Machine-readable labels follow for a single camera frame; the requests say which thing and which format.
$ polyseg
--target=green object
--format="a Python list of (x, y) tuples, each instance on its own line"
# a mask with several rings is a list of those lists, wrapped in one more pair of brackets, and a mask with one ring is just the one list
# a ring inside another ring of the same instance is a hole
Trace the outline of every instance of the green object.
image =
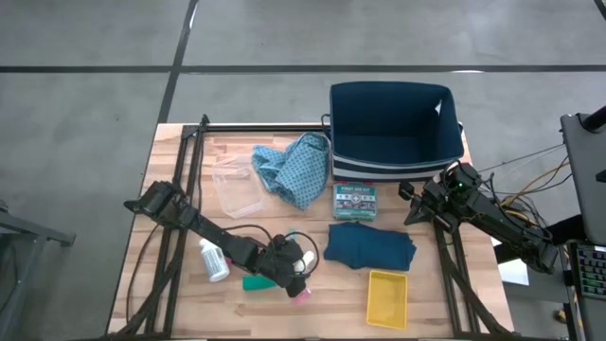
[(376, 189), (372, 186), (349, 183), (334, 185), (333, 216), (336, 220), (372, 222), (377, 216)]
[(256, 291), (269, 289), (277, 286), (272, 280), (263, 276), (244, 276), (242, 278), (242, 289), (244, 291)]

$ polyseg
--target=keyboard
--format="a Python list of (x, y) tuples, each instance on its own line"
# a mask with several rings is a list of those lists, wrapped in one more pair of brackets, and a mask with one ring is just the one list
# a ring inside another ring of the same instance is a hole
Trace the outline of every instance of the keyboard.
[(577, 249), (582, 296), (606, 300), (606, 252), (591, 246)]

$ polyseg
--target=dark teal towel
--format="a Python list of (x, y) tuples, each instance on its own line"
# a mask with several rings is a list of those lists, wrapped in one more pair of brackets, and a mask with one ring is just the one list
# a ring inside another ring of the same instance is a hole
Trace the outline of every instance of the dark teal towel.
[(417, 248), (408, 233), (385, 231), (359, 223), (332, 224), (325, 260), (352, 269), (371, 267), (408, 271)]

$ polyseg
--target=navy fabric bin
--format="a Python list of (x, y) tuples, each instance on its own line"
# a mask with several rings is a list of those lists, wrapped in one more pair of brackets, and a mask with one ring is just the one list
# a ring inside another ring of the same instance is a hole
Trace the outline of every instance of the navy fabric bin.
[(453, 94), (435, 84), (334, 84), (325, 133), (337, 181), (425, 181), (464, 152)]

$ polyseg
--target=pink object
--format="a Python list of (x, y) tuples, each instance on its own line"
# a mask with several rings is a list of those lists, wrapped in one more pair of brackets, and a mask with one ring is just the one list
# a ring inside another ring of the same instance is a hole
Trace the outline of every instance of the pink object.
[(305, 289), (299, 293), (295, 298), (293, 298), (293, 304), (301, 304), (306, 299), (308, 299), (312, 295), (312, 291), (310, 289)]

